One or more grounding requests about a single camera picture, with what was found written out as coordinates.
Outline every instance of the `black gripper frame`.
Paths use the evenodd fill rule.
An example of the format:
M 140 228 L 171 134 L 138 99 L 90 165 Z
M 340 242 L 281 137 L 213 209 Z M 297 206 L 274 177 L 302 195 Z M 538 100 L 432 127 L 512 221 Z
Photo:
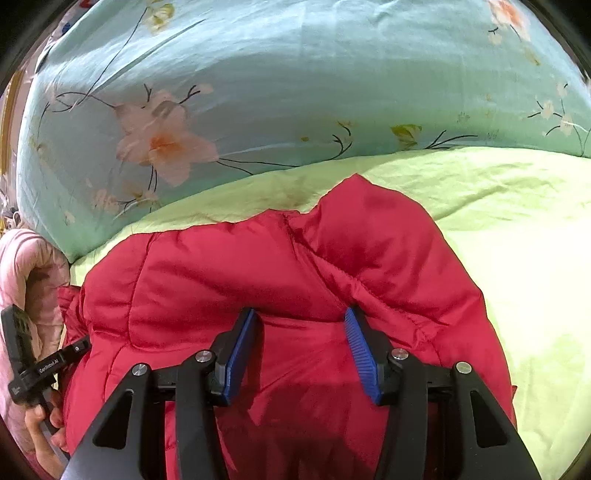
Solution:
M 62 480 L 165 480 L 164 403 L 176 402 L 182 480 L 228 480 L 214 406 L 237 395 L 262 328 L 243 309 L 229 332 L 181 365 L 134 365 L 107 399 L 70 460 Z
M 389 406 L 374 480 L 423 480 L 426 473 L 437 480 L 541 480 L 511 421 L 469 364 L 448 369 L 407 351 L 400 355 L 386 334 L 369 327 L 361 309 L 350 313 L 375 361 L 379 404 Z M 436 468 L 426 472 L 429 402 L 437 403 L 443 428 L 436 436 Z

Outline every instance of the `bed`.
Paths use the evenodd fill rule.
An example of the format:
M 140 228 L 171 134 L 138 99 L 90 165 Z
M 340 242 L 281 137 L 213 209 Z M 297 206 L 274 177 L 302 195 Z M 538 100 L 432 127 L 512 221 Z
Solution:
M 353 173 L 405 193 L 483 290 L 559 479 L 591 433 L 591 81 L 534 11 L 101 0 L 37 64 L 18 205 L 81 285 L 133 233 L 308 211 Z

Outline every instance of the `pink flower print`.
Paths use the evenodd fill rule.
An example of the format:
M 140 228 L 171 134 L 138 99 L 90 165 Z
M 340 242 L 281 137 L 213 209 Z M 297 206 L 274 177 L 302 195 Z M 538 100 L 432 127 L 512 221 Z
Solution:
M 508 0 L 488 0 L 491 8 L 492 21 L 497 27 L 509 27 L 515 30 L 522 40 L 531 41 L 528 30 L 529 21 Z
M 173 187 L 189 178 L 191 163 L 219 159 L 213 143 L 187 129 L 187 111 L 168 92 L 156 93 L 144 108 L 118 105 L 115 113 L 125 132 L 117 145 L 117 158 L 153 166 Z

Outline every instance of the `human hand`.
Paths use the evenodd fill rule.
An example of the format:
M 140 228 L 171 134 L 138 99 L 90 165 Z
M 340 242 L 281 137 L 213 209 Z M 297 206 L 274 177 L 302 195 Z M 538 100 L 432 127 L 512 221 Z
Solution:
M 61 413 L 61 395 L 57 390 L 51 391 L 50 402 L 53 404 L 54 408 L 51 411 L 49 420 L 55 428 L 59 429 L 52 435 L 51 442 L 53 445 L 56 445 L 67 452 L 66 429 L 64 427 L 64 418 Z M 37 457 L 39 465 L 41 465 L 41 467 L 43 467 L 43 469 L 53 478 L 59 478 L 64 472 L 64 466 L 51 449 L 51 445 L 49 445 L 49 442 L 43 436 L 43 432 L 41 431 L 41 422 L 45 420 L 45 416 L 46 414 L 42 406 L 37 405 L 34 408 L 29 408 L 25 412 L 25 425 L 33 440 L 35 456 Z

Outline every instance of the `lime green bedsheet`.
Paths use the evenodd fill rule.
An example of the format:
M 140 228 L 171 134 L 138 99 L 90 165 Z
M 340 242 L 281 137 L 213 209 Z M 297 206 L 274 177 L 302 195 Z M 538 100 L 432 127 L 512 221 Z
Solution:
M 458 148 L 275 171 L 185 198 L 135 222 L 72 266 L 72 283 L 132 233 L 310 210 L 360 173 L 420 202 L 483 290 L 518 386 L 521 436 L 544 480 L 591 433 L 591 163 L 533 150 Z

